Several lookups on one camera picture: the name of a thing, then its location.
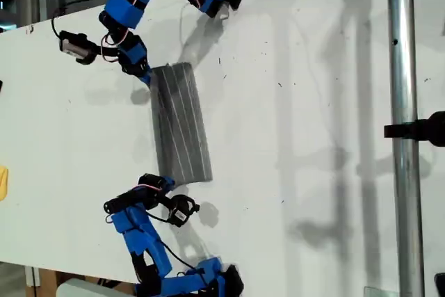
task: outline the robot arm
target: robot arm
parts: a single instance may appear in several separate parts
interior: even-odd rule
[[[234,10],[238,9],[241,0],[188,0],[196,8],[210,17],[215,17],[223,3],[228,3]],[[91,64],[97,54],[117,56],[122,71],[138,77],[148,86],[152,73],[147,61],[147,48],[139,36],[130,29],[135,29],[141,20],[149,0],[108,0],[104,11],[99,15],[100,22],[108,29],[102,38],[101,46],[88,41],[84,34],[73,34],[61,31],[60,50],[75,56],[78,63]],[[103,47],[104,42],[112,46]]]
[[[190,266],[184,276],[166,277],[171,272],[172,265],[165,250],[171,250],[162,242],[150,220],[153,216],[146,210],[161,203],[169,210],[165,222],[181,227],[200,209],[188,196],[176,195],[168,198],[166,195],[173,185],[173,180],[169,178],[143,175],[137,187],[104,205],[105,212],[111,215],[116,230],[123,235],[131,254],[140,282],[138,296],[187,296],[197,291],[199,296],[240,296],[243,283],[238,271],[230,266],[223,273],[221,263],[215,257],[200,262],[196,268]],[[145,253],[152,258],[153,264],[146,264]]]

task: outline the white tabletop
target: white tabletop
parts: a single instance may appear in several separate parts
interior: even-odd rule
[[[421,117],[445,106],[441,3],[416,0]],[[98,42],[101,10],[56,26]],[[152,0],[137,33],[152,66],[193,64],[209,144],[213,181],[178,190],[201,214],[155,223],[175,252],[237,264],[244,296],[398,289],[387,0],[243,0],[222,28]],[[157,173],[150,101],[131,99],[144,85],[100,58],[76,64],[49,22],[1,34],[0,50],[0,261],[135,282],[102,205]],[[445,151],[420,150],[429,297],[445,271]]]

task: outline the metal pole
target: metal pole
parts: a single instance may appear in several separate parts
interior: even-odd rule
[[[388,0],[392,122],[417,119],[414,0]],[[419,146],[393,139],[400,297],[424,297]]]

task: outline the floor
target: floor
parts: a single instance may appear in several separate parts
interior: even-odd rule
[[[2,297],[25,297],[25,285],[23,266],[0,262],[0,291]]]

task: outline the yellow object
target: yellow object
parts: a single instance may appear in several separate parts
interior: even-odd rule
[[[0,201],[4,200],[8,193],[8,169],[0,166]]]

